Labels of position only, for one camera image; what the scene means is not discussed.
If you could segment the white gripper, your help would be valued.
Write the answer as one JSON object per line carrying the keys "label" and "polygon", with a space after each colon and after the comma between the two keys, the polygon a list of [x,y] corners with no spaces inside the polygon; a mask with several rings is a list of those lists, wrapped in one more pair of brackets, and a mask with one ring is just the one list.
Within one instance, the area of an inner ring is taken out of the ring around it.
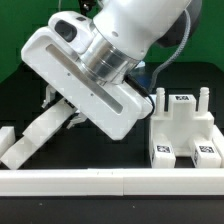
{"label": "white gripper", "polygon": [[63,96],[80,111],[68,119],[67,129],[88,118],[111,139],[121,140],[137,120],[153,111],[150,99],[129,84],[100,85],[83,74],[65,41],[48,27],[38,29],[29,38],[21,58],[50,84],[45,89],[43,108]]}

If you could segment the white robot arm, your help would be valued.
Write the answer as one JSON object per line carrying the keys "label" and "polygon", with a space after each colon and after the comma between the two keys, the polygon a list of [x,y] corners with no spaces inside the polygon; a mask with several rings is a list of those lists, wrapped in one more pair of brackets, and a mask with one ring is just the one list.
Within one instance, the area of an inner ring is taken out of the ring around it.
{"label": "white robot arm", "polygon": [[21,50],[22,60],[113,140],[153,106],[126,81],[193,0],[102,0],[92,19],[53,14]]}

